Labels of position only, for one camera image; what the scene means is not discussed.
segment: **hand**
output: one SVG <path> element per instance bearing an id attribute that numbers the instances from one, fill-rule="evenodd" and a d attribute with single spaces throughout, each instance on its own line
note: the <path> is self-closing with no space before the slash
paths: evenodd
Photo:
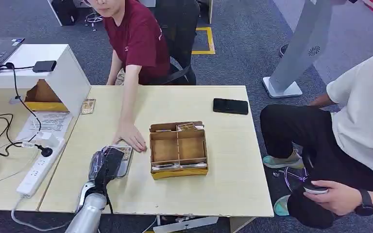
<path id="1" fill-rule="evenodd" d="M 108 79 L 108 81 L 106 82 L 106 85 L 107 86 L 114 86 L 115 85 L 115 81 L 116 80 L 110 80 L 110 79 Z"/>
<path id="2" fill-rule="evenodd" d="M 116 144 L 119 140 L 124 140 L 128 145 L 134 148 L 136 151 L 146 151 L 147 146 L 141 133 L 135 127 L 133 123 L 120 122 L 118 130 L 115 134 L 113 144 Z"/>
<path id="3" fill-rule="evenodd" d="M 354 211 L 362 203 L 361 193 L 344 184 L 334 181 L 312 181 L 312 184 L 329 188 L 328 193 L 315 195 L 304 192 L 304 196 L 338 216 Z"/>

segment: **light wood tabletop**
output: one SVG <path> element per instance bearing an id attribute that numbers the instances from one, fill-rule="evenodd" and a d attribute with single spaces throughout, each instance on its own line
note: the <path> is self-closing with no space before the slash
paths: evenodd
<path id="1" fill-rule="evenodd" d="M 19 90 L 19 93 L 20 95 L 24 95 L 26 93 L 26 90 L 21 89 Z M 14 119 L 9 130 L 9 136 L 13 141 L 15 141 L 18 133 L 20 132 L 30 115 L 28 110 L 26 110 L 21 103 L 9 103 L 9 100 L 15 95 L 16 94 L 14 89 L 0 89 L 0 114 L 11 113 L 14 115 Z M 67 130 L 65 138 L 70 135 L 75 122 L 76 118 L 73 118 Z M 0 133 L 3 132 L 6 125 L 6 121 L 4 119 L 0 119 Z M 6 135 L 3 134 L 0 137 L 0 147 L 7 143 L 9 143 L 9 141 L 6 138 Z M 0 210 L 12 210 L 15 206 L 17 200 L 19 199 L 19 194 L 16 192 L 16 189 L 25 177 L 26 173 L 29 171 L 29 168 L 32 166 L 34 161 L 32 161 L 28 166 L 25 165 L 36 155 L 36 149 L 11 147 L 9 149 L 9 152 L 9 157 L 0 156 L 0 179 L 21 170 L 23 167 L 25 169 L 17 175 L 0 181 Z M 41 186 L 38 188 L 36 194 L 32 198 L 24 200 L 19 205 L 18 210 L 38 210 L 38 207 L 41 204 L 46 189 L 55 171 L 56 165 L 57 162 L 55 162 L 54 166 L 42 182 Z"/>
<path id="2" fill-rule="evenodd" d="M 92 86 L 88 98 L 96 99 L 94 113 L 79 116 L 39 211 L 75 211 L 93 153 L 109 145 L 117 129 L 122 88 Z M 209 172 L 154 180 L 151 151 L 135 152 L 127 176 L 108 185 L 115 213 L 249 217 L 237 219 L 240 226 L 253 217 L 273 216 L 251 112 L 215 113 L 213 98 L 248 101 L 245 86 L 139 87 L 135 125 L 147 145 L 152 124 L 202 121 Z"/>

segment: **power strip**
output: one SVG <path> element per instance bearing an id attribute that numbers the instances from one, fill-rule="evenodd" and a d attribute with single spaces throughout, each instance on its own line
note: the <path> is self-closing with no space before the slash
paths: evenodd
<path id="1" fill-rule="evenodd" d="M 19 184 L 17 192 L 27 198 L 35 194 L 65 145 L 65 140 L 63 138 L 57 139 L 59 140 L 58 146 L 50 147 L 53 150 L 52 155 L 49 157 L 39 155 L 32 168 Z"/>

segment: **cardboard box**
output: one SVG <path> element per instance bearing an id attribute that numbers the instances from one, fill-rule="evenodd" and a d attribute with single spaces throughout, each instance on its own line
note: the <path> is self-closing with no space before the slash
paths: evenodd
<path id="1" fill-rule="evenodd" d="M 151 125 L 151 174 L 155 180 L 165 177 L 206 175 L 208 173 L 209 164 L 205 130 L 202 122 L 193 122 L 199 128 L 196 130 L 177 130 L 178 125 L 190 122 Z M 157 170 L 157 166 L 169 165 L 174 166 Z"/>
<path id="2" fill-rule="evenodd" d="M 69 112 L 44 79 L 26 93 L 25 104 L 32 111 Z"/>

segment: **man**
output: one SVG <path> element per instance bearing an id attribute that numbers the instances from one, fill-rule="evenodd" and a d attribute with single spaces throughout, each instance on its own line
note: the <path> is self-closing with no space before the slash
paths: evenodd
<path id="1" fill-rule="evenodd" d="M 146 151 L 145 140 L 135 127 L 134 106 L 138 84 L 168 74 L 170 57 L 162 31 L 150 10 L 136 0 L 88 0 L 103 16 L 113 48 L 107 85 L 115 85 L 125 71 L 119 126 L 114 142 L 123 139 L 135 150 Z"/>
<path id="2" fill-rule="evenodd" d="M 326 90 L 309 106 L 269 105 L 260 116 L 269 154 L 264 165 L 302 168 L 302 159 L 292 147 L 298 144 L 313 161 L 306 182 L 328 188 L 328 193 L 314 195 L 301 185 L 280 198 L 274 211 L 320 229 L 352 211 L 373 214 L 373 57 Z M 337 113 L 319 109 L 337 103 L 345 105 Z"/>

